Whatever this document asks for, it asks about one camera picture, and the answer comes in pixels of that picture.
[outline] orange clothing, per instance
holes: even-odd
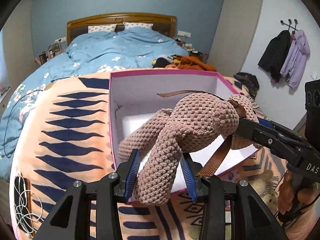
[[[173,61],[174,65],[168,65],[165,68],[178,68],[178,69],[196,69],[196,70],[207,70],[217,71],[214,66],[203,63],[197,57],[188,56],[175,56]]]

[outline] teddy bear leg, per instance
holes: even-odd
[[[138,174],[134,196],[143,204],[167,203],[180,162],[182,150],[178,143],[192,128],[178,122],[169,122],[161,130],[150,157]]]
[[[140,150],[141,158],[145,157],[156,143],[160,131],[168,122],[172,109],[161,109],[145,122],[138,130],[120,142],[118,155],[127,161],[133,149]]]

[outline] white earphones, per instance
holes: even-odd
[[[24,181],[23,177],[21,176],[21,172],[18,171],[17,173],[18,173],[17,177],[19,177],[19,188],[17,188],[16,185],[14,185],[14,189],[19,193],[19,204],[18,204],[18,206],[16,204],[14,204],[14,214],[15,214],[15,217],[16,217],[16,220],[17,220],[16,229],[18,228],[19,225],[21,225],[21,227],[23,228],[23,230],[26,233],[26,236],[28,238],[33,238],[32,234],[37,232],[37,230],[34,228],[33,222],[37,222],[40,219],[42,219],[41,218],[42,217],[42,213],[43,213],[42,202],[41,202],[40,198],[37,196],[36,193],[34,193],[30,189],[26,189],[26,184],[25,184],[25,181]],[[20,192],[20,183],[21,183],[21,181],[23,182],[23,191],[22,192]],[[36,215],[34,213],[30,213],[30,211],[28,210],[28,208],[27,208],[27,192],[30,192],[32,195],[35,195],[37,197],[37,199],[39,200],[39,203],[41,205],[41,214],[40,214],[40,216],[38,216],[38,215]],[[25,215],[22,213],[23,208],[26,209],[27,212],[28,212]]]

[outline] lavender hoodie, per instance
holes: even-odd
[[[309,54],[310,48],[304,31],[296,31],[288,56],[280,71],[280,74],[286,79],[289,87],[292,89],[296,89],[301,81]]]

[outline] crocheted teddy bear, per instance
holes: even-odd
[[[222,100],[205,92],[192,93],[173,110],[159,110],[119,144],[118,155],[125,161],[132,149],[139,149],[141,158],[152,149],[138,174],[135,198],[150,205],[167,203],[182,153],[199,151],[220,134],[224,138],[233,134],[231,149],[251,145],[234,133],[241,117],[258,122],[249,99],[242,95]]]

